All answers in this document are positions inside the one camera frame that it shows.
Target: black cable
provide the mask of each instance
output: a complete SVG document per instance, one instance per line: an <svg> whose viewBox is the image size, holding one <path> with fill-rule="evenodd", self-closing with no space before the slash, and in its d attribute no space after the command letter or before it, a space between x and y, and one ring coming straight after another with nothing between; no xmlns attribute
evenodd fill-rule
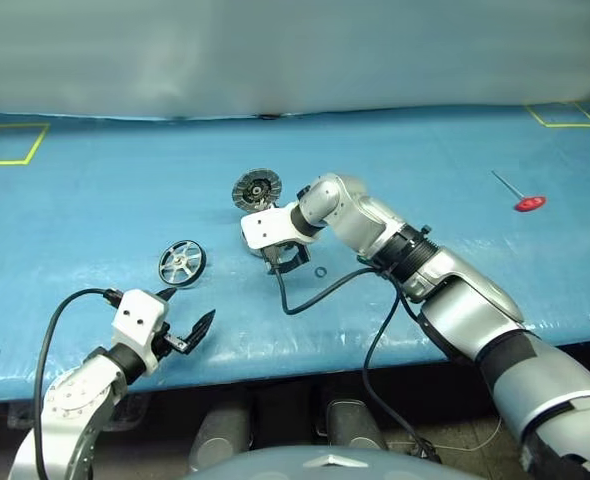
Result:
<svg viewBox="0 0 590 480"><path fill-rule="evenodd" d="M51 346L51 340L53 339L53 332L57 326L57 321L64 309L78 297L87 295L90 293L96 293L103 295L105 290L101 288L86 288L75 292L66 298L62 303L59 304L55 313L51 317L51 320L44 334L44 341L42 343L42 349L39 352L39 359L37 360L37 369L35 370L35 388L33 390L33 417L34 427L33 434L35 439L35 466L37 467L37 475L40 480L48 480L46 474L46 467L44 466L44 451L42 445L42 385L44 383L44 369L46 367L46 356L48 355L48 349Z"/></svg>
<svg viewBox="0 0 590 480"><path fill-rule="evenodd" d="M377 331L377 334L375 335L375 338L373 339L373 342L371 343L371 346L368 349L368 353L366 354L366 358L364 359L364 365L362 367L362 381L364 382L364 387L366 388L366 391L371 396L371 398L377 402L377 404L382 408L382 410L388 413L404 430L406 430L406 432L411 437L413 437L413 440L415 440L415 443L417 443L418 447L420 448L420 451L423 451L429 460L441 463L439 457L435 454L432 448L429 448L427 446L426 441L419 436L419 434L415 431L415 428L413 428L413 426L410 423L408 423L406 419L404 419L404 417L402 417L399 413L393 410L393 408L391 408L384 400L381 399L381 397L377 393L375 393L375 390L373 390L373 387L371 386L370 379L368 378L368 368L371 362L371 357L373 356L373 352L377 347L379 339L384 334L386 327L388 327L388 324L395 315L395 311L397 310L400 301L402 302L402 304L405 305L405 308L408 307L407 312L410 310L410 306L408 306L408 302L406 302L406 299L404 298L403 294L400 294L397 284L395 284L394 282L392 283L395 286L395 301L393 302L391 310L388 312L388 315L382 322L382 325L379 327L379 330Z"/></svg>
<svg viewBox="0 0 590 480"><path fill-rule="evenodd" d="M280 297L282 298L282 310L284 310L284 313L286 315L297 315L298 313L301 313L304 310L312 307L313 305L320 302L321 300L324 300L326 297L328 297L335 290L337 290L338 288L340 288L343 285L346 285L348 282L350 282L355 277L358 277L360 275L364 275L365 273L375 273L378 271L376 268L373 268L373 267L360 268L359 270L355 270L354 272L351 272L348 275L344 275L342 278L337 280L331 286L329 286L328 288L325 288L324 290L319 292L317 295L315 295L310 300L302 303L300 306L295 307L295 308L289 308L288 307L288 298L286 297L286 286L284 285L284 279L282 278L282 274L279 271L279 265L275 265L272 262L270 262L268 260L268 258L266 257L266 255L264 255L263 253L262 253L262 255L264 256L264 259L270 263L270 265L273 267L273 271L275 272L275 278L277 279L277 284L279 285L279 294L280 294Z"/></svg>
<svg viewBox="0 0 590 480"><path fill-rule="evenodd" d="M359 270L355 270L354 272L351 272L348 275L343 276L342 278L337 280L335 283L333 283L331 286L322 290L320 293L315 295L313 298L311 298L307 302L304 302L303 304L301 304L299 307L295 307L295 308L291 309L288 307L288 300L287 300L287 296L286 296L286 286L284 285L284 279L282 278L282 274L279 271L279 265L276 265L276 264L272 263L271 261L269 261L268 258L266 257L266 255L264 254L264 252L262 252L262 256L264 257L264 260L266 260L273 267L273 271L275 273L275 278L277 278L277 283L279 285L280 297L282 299L282 310L284 310L284 313L286 313L287 315L296 315L298 313L303 312L307 308L312 307L317 302L323 300L328 295L333 293L335 290L337 290L338 288L345 285L346 283L348 283L349 281L351 281L352 279L354 279L355 277L357 277L359 275L364 275L366 273L382 274L381 269L378 269L375 267L367 267L367 268L361 268ZM375 393L375 390L373 390L373 387L371 386L370 379L368 378L368 367L369 367L369 364L371 361L371 357L373 356L373 352L375 351L375 348L377 347L379 339L384 334L386 327L388 327L388 324L390 323L393 316L395 315L395 311L397 310L397 307L400 302L404 306L404 310L406 310L406 313L408 314L408 316L411 317L415 322L417 322L417 315L415 315L415 312L413 312L413 310L411 310L411 307L408 304L406 297L404 296L404 292L402 291L401 286L394 279L392 279L392 278L388 278L388 279L395 287L395 301L393 303L393 306L391 307L390 312L388 312L386 319L384 319L384 322L382 322L382 325L380 326L379 331L375 335L375 338L373 339L373 342L371 343L371 346L368 349L368 353L366 354L366 358L364 359L364 365L362 367L362 380L364 382L364 387L366 388L366 391L371 396L371 398L373 398L373 400L375 400L375 402L377 402L377 404L386 413L388 413L411 437L413 437L413 440L415 440L418 447L420 448L420 452L424 452L429 460L431 460L433 462L441 463L441 461L440 461L439 457L437 456L437 454L435 453L434 449L428 447L427 441L419 436L419 434L415 431L413 426L410 423L408 423L404 419L404 417L402 417L399 413L397 413L395 410L393 410L393 408L391 408L384 400L382 400L381 397L379 395L377 395L377 393Z"/></svg>
<svg viewBox="0 0 590 480"><path fill-rule="evenodd" d="M415 312L411 309L411 306L408 304L408 300L406 300L406 295L404 295L404 292L402 291L402 287L400 286L400 284L393 279L390 279L391 283L393 284L393 286L395 287L395 291L397 291L397 296L399 297L400 301L402 302L402 306L404 307L404 310L406 310L406 314L411 317L411 319L417 323L418 319L417 319L417 315L415 314Z"/></svg>

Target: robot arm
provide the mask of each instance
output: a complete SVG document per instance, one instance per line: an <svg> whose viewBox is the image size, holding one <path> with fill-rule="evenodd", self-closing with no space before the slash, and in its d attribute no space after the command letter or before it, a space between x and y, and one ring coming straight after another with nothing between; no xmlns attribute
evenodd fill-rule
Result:
<svg viewBox="0 0 590 480"><path fill-rule="evenodd" d="M215 311L204 315L185 339L171 335L164 318L167 300L175 292L157 295L129 290L121 297L113 321L112 348L96 349L73 370L60 375L46 392L40 418L44 467L50 480L89 478L97 436L109 422L127 386L151 375L172 350L190 353L204 338ZM34 432L22 442L9 479L39 478Z"/></svg>
<svg viewBox="0 0 590 480"><path fill-rule="evenodd" d="M525 469L538 478L590 478L590 372L528 332L506 292L428 240L428 227L416 230L369 197L359 179L327 174L298 199L242 219L251 249L307 245L331 227L421 303L421 328L449 358L480 368L523 446Z"/></svg>

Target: black cylinder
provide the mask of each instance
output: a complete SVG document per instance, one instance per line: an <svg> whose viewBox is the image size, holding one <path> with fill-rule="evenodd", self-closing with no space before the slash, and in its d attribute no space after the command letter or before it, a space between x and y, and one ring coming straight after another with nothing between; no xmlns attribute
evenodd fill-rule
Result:
<svg viewBox="0 0 590 480"><path fill-rule="evenodd" d="M373 261L384 270L390 270L395 280L404 283L436 253L437 245L422 232L404 225L377 252Z"/></svg>
<svg viewBox="0 0 590 480"><path fill-rule="evenodd" d="M297 205L295 208L291 210L291 222L293 222L293 226L297 229L299 233L302 235L306 235L307 237L312 237L317 232L319 232L323 227L316 227L315 225L311 225L306 221L304 215L302 214L302 210Z"/></svg>
<svg viewBox="0 0 590 480"><path fill-rule="evenodd" d="M123 343L115 345L105 356L110 358L122 369L128 385L132 384L146 371L144 361L130 347L127 347Z"/></svg>

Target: cable connector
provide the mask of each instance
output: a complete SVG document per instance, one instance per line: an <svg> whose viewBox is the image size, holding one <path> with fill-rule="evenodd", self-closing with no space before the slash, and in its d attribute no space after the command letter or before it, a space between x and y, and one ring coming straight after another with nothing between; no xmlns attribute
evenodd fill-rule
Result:
<svg viewBox="0 0 590 480"><path fill-rule="evenodd" d="M413 457L421 458L423 460L430 460L435 463L442 463L441 457L437 454L437 450L435 446L425 438L422 437L422 441L424 445L428 449L428 451L422 449L417 442L414 443L413 447L411 448L410 455Z"/></svg>
<svg viewBox="0 0 590 480"><path fill-rule="evenodd" d="M122 303L122 297L124 294L115 288L107 288L104 290L102 296L113 308L119 308L119 304Z"/></svg>

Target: wheel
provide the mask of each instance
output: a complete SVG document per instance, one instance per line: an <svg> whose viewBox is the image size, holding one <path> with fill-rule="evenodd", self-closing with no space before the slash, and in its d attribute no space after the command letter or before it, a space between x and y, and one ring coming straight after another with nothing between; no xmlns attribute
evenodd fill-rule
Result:
<svg viewBox="0 0 590 480"><path fill-rule="evenodd" d="M267 168L245 173L233 186L233 202L245 212L266 210L282 193L282 181Z"/></svg>
<svg viewBox="0 0 590 480"><path fill-rule="evenodd" d="M192 240L182 240L168 247L159 259L159 277L176 288L197 280L206 266L206 252Z"/></svg>

